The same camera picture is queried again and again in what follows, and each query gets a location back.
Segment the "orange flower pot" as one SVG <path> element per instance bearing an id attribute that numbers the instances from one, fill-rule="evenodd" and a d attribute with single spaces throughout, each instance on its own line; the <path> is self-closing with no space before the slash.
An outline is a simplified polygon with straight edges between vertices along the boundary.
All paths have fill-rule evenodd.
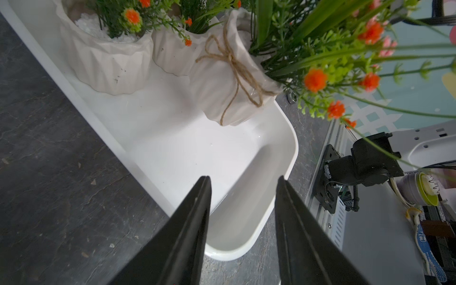
<path id="1" fill-rule="evenodd" d="M 153 30 L 176 1 L 55 1 L 70 67 L 96 91 L 131 94 L 145 87 Z"/>
<path id="2" fill-rule="evenodd" d="M 179 1 L 167 13 L 172 23 L 152 34 L 153 61 L 167 73 L 187 76 L 206 40 L 222 28 L 218 16 L 240 7 L 241 1 Z"/>

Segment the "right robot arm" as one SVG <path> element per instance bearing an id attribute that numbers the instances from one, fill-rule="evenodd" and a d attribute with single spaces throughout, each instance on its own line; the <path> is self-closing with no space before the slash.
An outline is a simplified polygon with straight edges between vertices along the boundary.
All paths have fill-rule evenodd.
<path id="1" fill-rule="evenodd" d="M 373 186 L 418 170 L 456 167 L 456 122 L 377 133 L 355 141 L 347 156 L 324 164 L 336 184 Z"/>

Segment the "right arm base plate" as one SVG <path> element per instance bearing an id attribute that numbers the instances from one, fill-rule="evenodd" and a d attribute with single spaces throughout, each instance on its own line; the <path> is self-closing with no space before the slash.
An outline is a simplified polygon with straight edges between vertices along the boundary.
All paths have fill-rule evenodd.
<path id="1" fill-rule="evenodd" d="M 313 183 L 312 195 L 330 214 L 336 212 L 340 198 L 346 211 L 359 211 L 359 192 L 356 185 L 348 185 L 332 179 L 329 163 L 341 159 L 335 148 L 328 144 L 324 148 L 322 160 L 318 166 L 316 180 Z"/>

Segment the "pink flower pot twine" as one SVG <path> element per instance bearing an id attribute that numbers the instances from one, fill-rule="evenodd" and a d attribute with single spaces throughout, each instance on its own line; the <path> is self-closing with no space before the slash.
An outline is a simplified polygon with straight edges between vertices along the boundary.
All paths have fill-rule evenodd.
<path id="1" fill-rule="evenodd" d="M 436 70 L 432 59 L 450 42 L 399 45 L 389 37 L 393 19 L 407 18 L 417 1 L 254 1 L 236 7 L 210 33 L 190 71 L 195 104 L 220 126 L 236 126 L 270 105 L 285 90 L 298 108 L 337 121 L 351 131 L 356 122 L 338 96 L 378 91 L 386 77 L 407 74 L 403 61 L 422 60 L 416 73 Z"/>

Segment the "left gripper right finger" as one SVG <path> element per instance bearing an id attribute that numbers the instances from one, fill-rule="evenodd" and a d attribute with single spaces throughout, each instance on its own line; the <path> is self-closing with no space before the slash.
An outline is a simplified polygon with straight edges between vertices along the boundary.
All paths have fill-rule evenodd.
<path id="1" fill-rule="evenodd" d="M 275 232 L 282 285 L 369 283 L 330 240 L 283 176 L 276 188 Z"/>

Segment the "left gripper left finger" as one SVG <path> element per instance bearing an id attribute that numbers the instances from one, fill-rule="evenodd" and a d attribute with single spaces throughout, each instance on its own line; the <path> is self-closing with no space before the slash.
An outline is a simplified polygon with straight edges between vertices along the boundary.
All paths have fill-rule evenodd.
<path id="1" fill-rule="evenodd" d="M 198 285 L 211 195 L 210 177 L 200 177 L 168 222 L 109 283 Z"/>

